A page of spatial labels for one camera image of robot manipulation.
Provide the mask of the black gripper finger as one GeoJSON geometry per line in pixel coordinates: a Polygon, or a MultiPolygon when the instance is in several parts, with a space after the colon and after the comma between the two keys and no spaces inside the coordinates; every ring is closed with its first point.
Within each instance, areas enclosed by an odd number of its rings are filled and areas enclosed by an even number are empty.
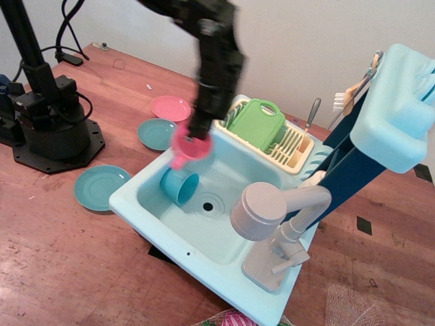
{"type": "Polygon", "coordinates": [[[197,136],[198,128],[197,128],[195,119],[191,119],[186,124],[186,130],[187,130],[187,137],[189,137],[189,138],[197,138],[198,137],[197,136]]]}
{"type": "Polygon", "coordinates": [[[212,122],[204,122],[195,125],[195,137],[200,140],[205,140],[209,137],[212,122]]]}

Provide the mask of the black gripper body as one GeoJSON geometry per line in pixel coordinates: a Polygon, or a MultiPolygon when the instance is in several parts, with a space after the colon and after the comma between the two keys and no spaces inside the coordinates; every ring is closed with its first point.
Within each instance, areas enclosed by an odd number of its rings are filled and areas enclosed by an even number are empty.
{"type": "Polygon", "coordinates": [[[213,120],[225,118],[238,81],[225,82],[223,85],[213,85],[210,81],[197,80],[198,92],[194,101],[192,116],[193,128],[209,128],[213,120]]]}

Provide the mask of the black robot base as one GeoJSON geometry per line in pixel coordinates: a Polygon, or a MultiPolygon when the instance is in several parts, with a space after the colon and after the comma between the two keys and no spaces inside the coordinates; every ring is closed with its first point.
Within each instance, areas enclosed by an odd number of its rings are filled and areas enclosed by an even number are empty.
{"type": "Polygon", "coordinates": [[[47,174],[85,167],[105,146],[99,125],[86,117],[79,102],[85,96],[75,81],[61,75],[55,82],[62,115],[52,110],[48,123],[35,127],[26,110],[46,108],[45,98],[1,76],[1,143],[12,148],[17,163],[47,174]]]}

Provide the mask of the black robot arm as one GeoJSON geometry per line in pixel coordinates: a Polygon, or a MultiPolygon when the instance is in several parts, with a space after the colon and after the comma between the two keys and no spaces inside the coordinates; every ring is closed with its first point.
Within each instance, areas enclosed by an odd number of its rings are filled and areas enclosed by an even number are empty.
{"type": "MultiPolygon", "coordinates": [[[[213,120],[222,120],[229,110],[243,66],[244,55],[234,38],[235,6],[228,1],[142,1],[157,14],[198,39],[201,67],[195,112],[188,135],[206,139],[213,120]]],[[[60,103],[60,92],[33,32],[21,1],[2,1],[1,11],[23,60],[24,72],[33,91],[49,105],[60,103]]]]}

